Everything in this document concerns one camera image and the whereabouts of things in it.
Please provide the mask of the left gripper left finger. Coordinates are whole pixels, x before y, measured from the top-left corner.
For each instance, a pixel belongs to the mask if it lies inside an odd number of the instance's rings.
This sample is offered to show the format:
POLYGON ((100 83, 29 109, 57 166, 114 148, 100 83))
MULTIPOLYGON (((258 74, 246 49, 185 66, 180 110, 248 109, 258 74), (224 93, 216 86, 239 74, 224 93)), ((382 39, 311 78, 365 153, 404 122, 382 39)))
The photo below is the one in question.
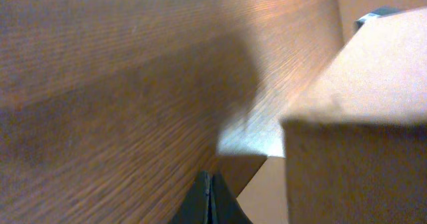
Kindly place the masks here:
POLYGON ((210 176, 199 172, 169 224, 207 224, 209 221, 210 176))

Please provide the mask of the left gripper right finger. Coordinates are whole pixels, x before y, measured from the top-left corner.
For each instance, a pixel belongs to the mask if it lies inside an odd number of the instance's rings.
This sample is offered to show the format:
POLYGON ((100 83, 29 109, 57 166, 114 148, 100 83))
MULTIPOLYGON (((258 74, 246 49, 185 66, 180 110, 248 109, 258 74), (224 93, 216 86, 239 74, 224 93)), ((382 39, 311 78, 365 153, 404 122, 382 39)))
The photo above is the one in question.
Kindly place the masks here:
POLYGON ((220 173, 211 178, 210 217, 213 224, 252 224, 220 173))

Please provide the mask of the cardboard box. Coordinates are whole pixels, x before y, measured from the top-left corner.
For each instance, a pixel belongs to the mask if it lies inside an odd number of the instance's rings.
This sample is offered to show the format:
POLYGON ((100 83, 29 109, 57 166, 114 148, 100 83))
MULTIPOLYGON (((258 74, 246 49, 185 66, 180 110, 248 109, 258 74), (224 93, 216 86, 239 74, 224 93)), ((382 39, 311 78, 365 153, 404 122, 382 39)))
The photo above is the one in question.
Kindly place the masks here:
POLYGON ((238 196, 252 223, 426 222, 426 0, 338 0, 344 46, 238 196), (354 21, 382 6, 401 9, 354 21))

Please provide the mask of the black whiteboard marker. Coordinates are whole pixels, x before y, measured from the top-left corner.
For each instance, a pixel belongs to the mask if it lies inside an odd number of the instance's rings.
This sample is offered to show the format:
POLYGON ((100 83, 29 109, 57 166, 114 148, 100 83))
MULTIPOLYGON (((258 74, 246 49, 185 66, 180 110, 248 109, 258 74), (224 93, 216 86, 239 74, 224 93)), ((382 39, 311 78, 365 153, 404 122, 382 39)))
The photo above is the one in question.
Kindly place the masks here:
POLYGON ((402 11, 401 9, 398 9, 395 7, 389 7, 389 6, 379 7, 377 9, 363 15, 362 17, 360 17, 356 21, 354 21, 354 31, 357 32, 366 22, 368 22, 370 20, 381 18, 384 16, 395 15, 401 11, 402 11))

